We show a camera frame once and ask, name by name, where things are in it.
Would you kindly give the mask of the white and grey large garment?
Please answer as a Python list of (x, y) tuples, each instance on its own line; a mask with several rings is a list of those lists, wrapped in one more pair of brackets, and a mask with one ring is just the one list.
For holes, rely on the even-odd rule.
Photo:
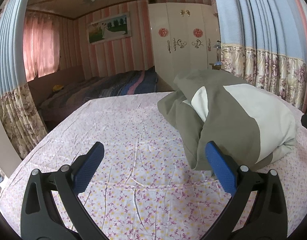
[(157, 106), (179, 132), (191, 169), (211, 170), (210, 141), (253, 170), (294, 150), (296, 121), (278, 96), (224, 70), (182, 72), (174, 82), (176, 90)]

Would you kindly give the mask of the white board panel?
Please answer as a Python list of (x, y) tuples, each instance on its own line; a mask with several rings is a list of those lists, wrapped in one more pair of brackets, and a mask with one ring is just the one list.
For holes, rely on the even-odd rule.
[(0, 120), (0, 171), (10, 178), (21, 161)]

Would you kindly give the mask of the blue floral right curtain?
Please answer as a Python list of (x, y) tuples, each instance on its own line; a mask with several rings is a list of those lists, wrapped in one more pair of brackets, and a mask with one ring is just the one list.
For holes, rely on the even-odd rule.
[(306, 2), (215, 1), (225, 70), (306, 111)]

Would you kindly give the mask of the blue floral curtain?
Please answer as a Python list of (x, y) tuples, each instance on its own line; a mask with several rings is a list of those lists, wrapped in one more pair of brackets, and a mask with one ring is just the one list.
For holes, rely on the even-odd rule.
[(23, 30), (28, 0), (7, 0), (0, 14), (0, 120), (21, 159), (47, 135), (25, 75)]
[(225, 70), (306, 111), (306, 2), (215, 1)]

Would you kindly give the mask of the pink floral bed sheet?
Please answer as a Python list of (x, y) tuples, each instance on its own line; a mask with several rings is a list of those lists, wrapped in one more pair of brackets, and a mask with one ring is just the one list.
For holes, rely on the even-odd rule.
[(105, 157), (80, 199), (110, 239), (200, 239), (229, 200), (218, 181), (193, 171), (179, 133), (159, 113), (163, 93), (85, 103), (24, 159), (0, 197), (20, 230), (21, 205), (34, 169), (72, 163), (96, 141)]

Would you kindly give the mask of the far bed striped blanket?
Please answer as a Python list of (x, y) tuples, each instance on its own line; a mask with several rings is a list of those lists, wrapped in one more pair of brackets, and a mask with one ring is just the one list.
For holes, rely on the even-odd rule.
[[(154, 67), (90, 79), (85, 78), (82, 67), (73, 67), (37, 77), (28, 85), (43, 124), (50, 132), (89, 100), (155, 93), (157, 83)], [(53, 92), (54, 85), (64, 85), (64, 88)]]

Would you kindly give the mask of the blue floral left curtain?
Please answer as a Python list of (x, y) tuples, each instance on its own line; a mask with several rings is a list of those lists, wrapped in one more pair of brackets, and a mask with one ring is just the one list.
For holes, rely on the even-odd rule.
[(25, 75), (23, 30), (28, 0), (7, 0), (0, 14), (0, 120), (21, 159), (47, 135)]

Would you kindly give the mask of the yellow item on far bed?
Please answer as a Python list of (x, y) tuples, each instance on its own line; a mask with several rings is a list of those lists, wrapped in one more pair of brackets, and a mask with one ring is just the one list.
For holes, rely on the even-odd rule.
[(64, 85), (54, 85), (53, 92), (58, 92), (64, 88)]

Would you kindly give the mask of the white wardrobe with decals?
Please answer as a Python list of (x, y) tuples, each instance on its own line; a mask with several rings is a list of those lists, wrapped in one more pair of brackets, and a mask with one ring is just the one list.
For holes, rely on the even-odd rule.
[(175, 90), (177, 74), (210, 69), (217, 61), (220, 41), (213, 7), (198, 3), (149, 4), (149, 19), (158, 90)]

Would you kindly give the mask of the pink window curtain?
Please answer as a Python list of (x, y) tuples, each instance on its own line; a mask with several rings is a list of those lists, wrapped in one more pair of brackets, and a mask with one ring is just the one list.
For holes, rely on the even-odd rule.
[(48, 14), (27, 12), (23, 29), (26, 80), (53, 74), (60, 64), (60, 25)]

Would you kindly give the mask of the framed landscape wall picture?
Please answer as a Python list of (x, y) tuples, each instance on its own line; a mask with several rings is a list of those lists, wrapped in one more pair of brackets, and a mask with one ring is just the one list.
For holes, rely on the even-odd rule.
[(87, 27), (89, 44), (131, 37), (130, 13), (125, 12), (90, 23)]

